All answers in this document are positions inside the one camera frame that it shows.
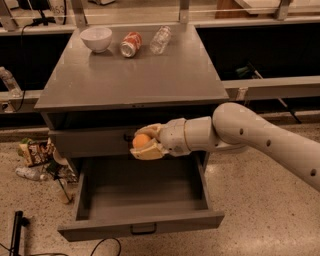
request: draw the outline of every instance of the drawer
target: drawer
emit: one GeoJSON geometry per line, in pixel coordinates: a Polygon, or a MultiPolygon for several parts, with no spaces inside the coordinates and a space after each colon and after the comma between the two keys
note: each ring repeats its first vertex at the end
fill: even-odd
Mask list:
{"type": "Polygon", "coordinates": [[[125,155],[130,153],[139,127],[105,127],[50,131],[49,137],[66,158],[125,155]]]}
{"type": "Polygon", "coordinates": [[[155,161],[128,156],[84,160],[74,221],[59,226],[68,241],[217,228],[196,154],[155,161]]]}

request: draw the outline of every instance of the crumpled snack bag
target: crumpled snack bag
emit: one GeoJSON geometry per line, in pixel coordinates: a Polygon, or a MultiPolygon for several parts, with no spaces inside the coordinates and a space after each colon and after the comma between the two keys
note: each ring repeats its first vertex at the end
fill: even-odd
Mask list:
{"type": "Polygon", "coordinates": [[[31,139],[23,140],[19,144],[19,155],[25,159],[25,165],[28,167],[45,164],[52,159],[52,144],[47,141],[33,141],[31,139]]]}

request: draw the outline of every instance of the white bowl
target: white bowl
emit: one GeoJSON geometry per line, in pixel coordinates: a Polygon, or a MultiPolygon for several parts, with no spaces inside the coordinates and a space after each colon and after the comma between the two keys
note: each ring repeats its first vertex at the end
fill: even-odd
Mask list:
{"type": "Polygon", "coordinates": [[[104,27],[88,28],[80,33],[83,43],[93,52],[107,50],[112,40],[112,30],[104,27]]]}

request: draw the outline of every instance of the black cable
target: black cable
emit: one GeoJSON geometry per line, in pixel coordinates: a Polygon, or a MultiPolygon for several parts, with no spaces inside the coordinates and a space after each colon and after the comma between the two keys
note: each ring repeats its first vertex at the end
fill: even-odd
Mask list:
{"type": "Polygon", "coordinates": [[[69,255],[65,253],[60,253],[60,252],[49,252],[49,253],[29,254],[28,256],[69,256],[69,255]]]}
{"type": "Polygon", "coordinates": [[[9,249],[8,247],[4,246],[2,243],[0,243],[0,246],[6,249],[8,252],[11,252],[13,248],[9,249]]]}
{"type": "MultiPolygon", "coordinates": [[[[117,256],[120,256],[120,253],[121,253],[121,243],[120,241],[117,239],[117,238],[111,238],[112,240],[115,240],[118,245],[119,245],[119,251],[118,251],[118,254],[117,256]]],[[[102,239],[97,245],[96,247],[94,247],[93,251],[91,252],[90,256],[93,256],[94,252],[96,251],[96,249],[98,248],[98,246],[103,243],[104,241],[108,240],[108,238],[105,238],[105,239],[102,239]]]]}
{"type": "Polygon", "coordinates": [[[15,112],[18,112],[22,105],[23,105],[23,102],[24,102],[24,99],[25,99],[25,94],[26,94],[26,90],[27,90],[27,82],[26,82],[26,67],[27,67],[27,58],[26,58],[26,54],[24,52],[24,46],[23,46],[23,33],[24,33],[24,30],[27,28],[27,27],[34,27],[34,26],[38,26],[40,23],[39,22],[33,22],[31,24],[28,24],[28,25],[25,25],[23,28],[22,28],[22,31],[21,31],[21,35],[20,35],[20,48],[21,48],[21,51],[22,51],[22,55],[23,55],[23,64],[24,64],[24,74],[23,74],[23,94],[22,94],[22,99],[21,99],[21,102],[20,102],[20,105],[18,107],[18,109],[16,109],[15,112]]]}
{"type": "Polygon", "coordinates": [[[67,21],[67,0],[63,0],[63,4],[64,4],[63,25],[65,25],[67,21]]]}

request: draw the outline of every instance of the drawer handle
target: drawer handle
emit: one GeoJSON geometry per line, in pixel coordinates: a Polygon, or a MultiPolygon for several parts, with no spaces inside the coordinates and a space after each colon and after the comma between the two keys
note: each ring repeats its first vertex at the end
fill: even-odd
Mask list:
{"type": "Polygon", "coordinates": [[[124,139],[126,142],[131,142],[131,141],[134,139],[134,136],[132,136],[132,135],[127,135],[127,134],[123,134],[123,139],[124,139]]]}
{"type": "Polygon", "coordinates": [[[134,235],[134,236],[154,234],[154,233],[156,233],[156,231],[157,231],[157,223],[153,223],[153,227],[152,227],[152,228],[153,228],[153,229],[150,230],[150,231],[137,231],[137,230],[135,231],[135,230],[134,230],[134,226],[131,225],[131,226],[130,226],[130,232],[131,232],[131,234],[134,235]]]}

